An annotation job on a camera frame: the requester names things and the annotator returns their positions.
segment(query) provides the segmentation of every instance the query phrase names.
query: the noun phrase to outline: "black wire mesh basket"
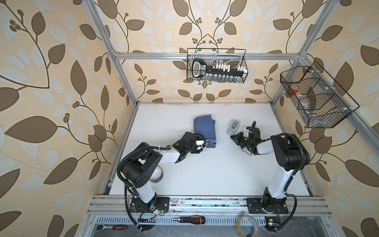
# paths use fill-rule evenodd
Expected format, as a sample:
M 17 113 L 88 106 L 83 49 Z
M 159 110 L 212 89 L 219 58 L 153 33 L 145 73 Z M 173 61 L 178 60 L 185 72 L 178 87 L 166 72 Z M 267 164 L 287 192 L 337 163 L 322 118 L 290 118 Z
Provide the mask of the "black wire mesh basket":
M 333 85 L 321 77 L 329 76 Z M 280 74 L 280 83 L 307 128 L 332 128 L 359 108 L 349 93 L 316 61 Z
M 244 83 L 245 49 L 187 49 L 187 81 Z

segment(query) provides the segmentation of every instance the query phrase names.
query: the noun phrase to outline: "wallpaper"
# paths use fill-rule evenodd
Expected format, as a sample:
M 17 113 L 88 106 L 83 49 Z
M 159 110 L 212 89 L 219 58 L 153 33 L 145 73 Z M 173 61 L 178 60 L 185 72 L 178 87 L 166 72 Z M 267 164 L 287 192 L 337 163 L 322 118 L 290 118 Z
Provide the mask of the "wallpaper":
M 356 111 L 379 132 L 379 3 L 342 0 L 314 43 L 318 61 L 359 103 Z M 285 130 L 296 134 L 311 162 L 304 170 L 324 196 L 346 237 L 379 236 L 379 155 L 345 119 L 332 129 L 307 129 L 283 95 L 276 110 Z
M 279 85 L 288 60 L 247 60 L 244 83 L 218 83 L 187 78 L 186 62 L 176 60 L 123 60 L 122 66 L 141 102 L 267 102 Z
M 0 23 L 0 236 L 72 237 L 132 106 L 83 4 L 0 0 Z
M 296 53 L 323 0 L 95 0 L 119 52 L 179 52 L 180 48 Z

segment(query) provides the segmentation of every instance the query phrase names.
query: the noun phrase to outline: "blue cloth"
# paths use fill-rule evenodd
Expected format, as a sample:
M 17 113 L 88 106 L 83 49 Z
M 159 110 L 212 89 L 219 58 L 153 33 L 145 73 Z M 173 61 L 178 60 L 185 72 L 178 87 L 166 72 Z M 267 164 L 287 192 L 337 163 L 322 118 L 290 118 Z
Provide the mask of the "blue cloth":
M 193 130 L 195 133 L 202 134 L 206 140 L 212 141 L 212 146 L 208 148 L 216 147 L 216 121 L 212 119 L 211 115 L 204 115 L 197 117 L 193 120 Z

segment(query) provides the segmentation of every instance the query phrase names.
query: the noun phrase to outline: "white table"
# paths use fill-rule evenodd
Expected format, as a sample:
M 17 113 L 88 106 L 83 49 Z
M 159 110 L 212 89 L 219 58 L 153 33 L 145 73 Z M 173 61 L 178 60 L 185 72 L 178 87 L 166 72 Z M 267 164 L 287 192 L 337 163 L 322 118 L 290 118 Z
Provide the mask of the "white table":
M 141 104 L 122 157 L 141 142 L 167 146 L 193 132 L 193 119 L 212 115 L 216 121 L 216 148 L 187 154 L 179 163 L 160 165 L 163 179 L 152 187 L 158 195 L 260 196 L 278 166 L 274 153 L 252 155 L 241 151 L 226 130 L 233 119 L 240 121 L 238 132 L 257 121 L 261 139 L 281 133 L 269 104 Z M 297 173 L 288 193 L 309 196 Z M 124 195 L 124 184 L 115 176 L 110 195 Z

